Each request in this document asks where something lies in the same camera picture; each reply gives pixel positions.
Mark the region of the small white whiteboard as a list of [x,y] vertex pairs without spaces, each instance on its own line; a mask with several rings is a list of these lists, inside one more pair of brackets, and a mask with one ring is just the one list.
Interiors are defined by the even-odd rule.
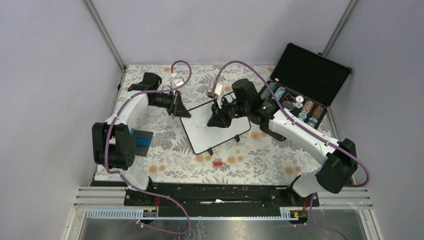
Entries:
[[230,140],[235,140],[251,129],[251,123],[247,117],[234,119],[228,128],[197,127],[207,123],[212,115],[212,105],[212,100],[207,101],[189,110],[191,118],[180,118],[191,149],[196,155],[212,150]]

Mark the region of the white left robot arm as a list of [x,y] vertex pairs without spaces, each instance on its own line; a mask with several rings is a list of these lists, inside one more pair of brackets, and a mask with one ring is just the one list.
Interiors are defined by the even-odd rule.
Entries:
[[102,165],[110,174],[117,174],[136,192],[136,199],[144,206],[152,204],[155,192],[148,187],[150,178],[133,166],[136,157],[135,132],[137,118],[146,112],[148,106],[165,109],[171,117],[190,118],[178,90],[185,81],[175,74],[171,89],[159,89],[162,78],[146,72],[140,83],[132,84],[122,106],[104,122],[93,124],[93,160]]

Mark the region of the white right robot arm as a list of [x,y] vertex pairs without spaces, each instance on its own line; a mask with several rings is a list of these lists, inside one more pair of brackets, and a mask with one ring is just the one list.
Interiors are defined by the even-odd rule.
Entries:
[[229,128],[232,120],[247,117],[254,124],[276,139],[287,138],[309,153],[320,168],[296,177],[287,187],[287,201],[293,206],[301,205],[307,196],[327,191],[338,194],[348,185],[358,169],[355,161],[355,144],[344,139],[327,136],[316,130],[324,110],[314,106],[313,101],[291,101],[291,107],[300,106],[297,116],[283,105],[287,96],[284,86],[268,81],[258,92],[246,78],[232,85],[234,99],[224,99],[222,84],[212,81],[206,95],[214,100],[208,127]]

